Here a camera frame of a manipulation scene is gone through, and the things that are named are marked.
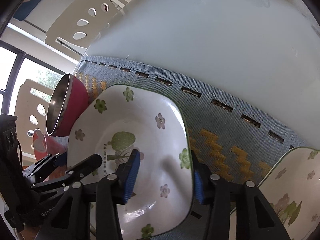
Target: window frame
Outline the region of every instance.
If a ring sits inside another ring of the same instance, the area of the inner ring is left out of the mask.
[[[22,65],[24,59],[29,59],[29,60],[47,68],[47,69],[50,69],[60,75],[65,74],[65,72],[63,72],[62,70],[57,69],[57,68],[43,62],[42,60],[39,60],[39,59],[29,55],[29,54],[26,54],[26,52],[6,43],[4,41],[0,40],[0,47],[7,49],[17,55],[17,57],[13,63],[12,69],[10,71],[10,74],[9,74],[7,86],[6,86],[5,90],[0,89],[0,94],[3,95],[1,114],[8,114],[9,113],[9,106],[10,106],[13,88],[16,83],[17,76],[19,74],[19,71],[20,71],[20,68],[21,68],[21,65]]]

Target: green flower print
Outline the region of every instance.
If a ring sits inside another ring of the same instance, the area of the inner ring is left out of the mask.
[[[95,175],[98,175],[98,170],[95,169],[93,172],[92,172],[92,176],[95,176]]]
[[[318,151],[316,151],[316,150],[313,150],[311,153],[310,153],[310,155],[309,155],[309,157],[308,157],[308,160],[312,160],[314,157],[316,157],[316,155],[318,154]]]
[[[154,228],[151,227],[151,224],[147,224],[144,228],[141,229],[142,238],[147,238],[152,236]]]
[[[182,153],[179,153],[179,160],[181,161],[181,168],[190,169],[190,156],[186,148],[182,150]]]
[[[130,90],[129,87],[125,89],[125,91],[123,92],[123,95],[125,96],[125,100],[127,100],[127,102],[133,101],[133,91]]]
[[[97,99],[96,104],[94,105],[95,109],[98,109],[98,112],[102,114],[103,111],[106,111],[107,107],[105,106],[106,102],[104,100]]]

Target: square bowl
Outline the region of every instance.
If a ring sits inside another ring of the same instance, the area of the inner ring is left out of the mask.
[[[110,86],[73,125],[67,165],[101,155],[102,165],[82,179],[94,183],[127,162],[133,149],[141,159],[136,183],[128,203],[117,205],[124,240],[156,236],[183,222],[193,200],[193,167],[187,127],[172,100],[145,89]],[[91,208],[95,227],[95,203]]]

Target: white chair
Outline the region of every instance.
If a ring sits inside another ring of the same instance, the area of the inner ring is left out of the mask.
[[[27,79],[23,85],[20,86],[16,108],[14,115],[18,117],[16,121],[17,137],[21,144],[23,153],[34,155],[33,151],[33,131],[39,128],[42,131],[45,129],[46,111],[49,103],[44,99],[31,94],[41,92],[49,96],[52,95],[53,90],[30,79]],[[23,164],[30,165],[30,162],[35,162],[36,158],[23,157]]]
[[[99,31],[126,4],[125,0],[75,0],[51,25],[44,42],[79,60],[81,56],[64,44],[88,48]]]

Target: white ceramic bowl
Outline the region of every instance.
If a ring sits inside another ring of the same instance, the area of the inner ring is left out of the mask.
[[[193,171],[186,125],[176,104],[155,92],[114,85],[74,124],[68,166],[100,154],[101,167],[82,180],[97,182],[126,162],[133,149],[141,154],[134,194],[117,207],[124,240],[155,236],[179,225],[191,208]],[[95,227],[94,204],[91,223]]]
[[[288,151],[259,186],[291,239],[307,239],[320,222],[318,152],[307,147]],[[236,212],[231,214],[229,239],[236,239]]]

